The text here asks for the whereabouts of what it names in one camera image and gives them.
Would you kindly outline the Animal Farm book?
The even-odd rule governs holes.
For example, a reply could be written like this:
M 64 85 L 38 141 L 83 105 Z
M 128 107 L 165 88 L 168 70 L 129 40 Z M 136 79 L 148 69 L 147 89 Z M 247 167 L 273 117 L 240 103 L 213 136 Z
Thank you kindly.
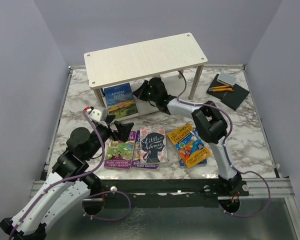
M 138 108 L 129 82 L 104 88 L 108 113 L 115 119 L 138 114 Z

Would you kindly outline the Little Women book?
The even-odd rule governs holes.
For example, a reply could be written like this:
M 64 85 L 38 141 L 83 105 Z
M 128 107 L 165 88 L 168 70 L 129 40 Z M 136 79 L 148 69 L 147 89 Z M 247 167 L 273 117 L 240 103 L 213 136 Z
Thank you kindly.
M 166 131 L 162 125 L 140 128 L 140 163 L 160 165 L 168 162 Z

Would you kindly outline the yellow 130-Storey Treehouse book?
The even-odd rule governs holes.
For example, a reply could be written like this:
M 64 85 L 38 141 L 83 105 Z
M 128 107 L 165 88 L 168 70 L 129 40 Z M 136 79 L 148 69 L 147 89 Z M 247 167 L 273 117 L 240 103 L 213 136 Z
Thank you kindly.
M 187 123 L 169 132 L 167 137 L 177 150 L 181 167 L 192 168 L 207 164 L 211 152 L 195 127 Z

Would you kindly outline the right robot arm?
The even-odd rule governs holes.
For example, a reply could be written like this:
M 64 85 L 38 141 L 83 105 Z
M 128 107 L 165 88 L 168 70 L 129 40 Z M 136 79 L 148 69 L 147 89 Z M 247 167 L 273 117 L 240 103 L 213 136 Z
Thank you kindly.
M 242 176 L 233 166 L 227 147 L 228 124 L 223 117 L 228 116 L 226 112 L 212 101 L 193 103 L 180 99 L 180 95 L 168 94 L 159 77 L 145 80 L 132 94 L 141 101 L 153 102 L 162 113 L 192 119 L 199 136 L 210 146 L 216 160 L 220 191 L 226 196 L 237 191 Z

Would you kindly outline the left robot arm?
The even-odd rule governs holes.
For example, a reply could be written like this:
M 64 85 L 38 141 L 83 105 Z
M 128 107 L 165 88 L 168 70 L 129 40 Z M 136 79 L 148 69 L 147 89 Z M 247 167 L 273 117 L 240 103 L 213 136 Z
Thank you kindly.
M 93 121 L 90 124 L 93 131 L 78 127 L 71 132 L 66 150 L 34 197 L 15 216 L 0 222 L 0 228 L 9 239 L 44 240 L 48 228 L 77 202 L 118 193 L 114 189 L 103 189 L 101 179 L 88 170 L 88 162 L 98 150 L 105 149 L 108 139 L 126 142 L 134 123 L 115 121 L 116 130 Z

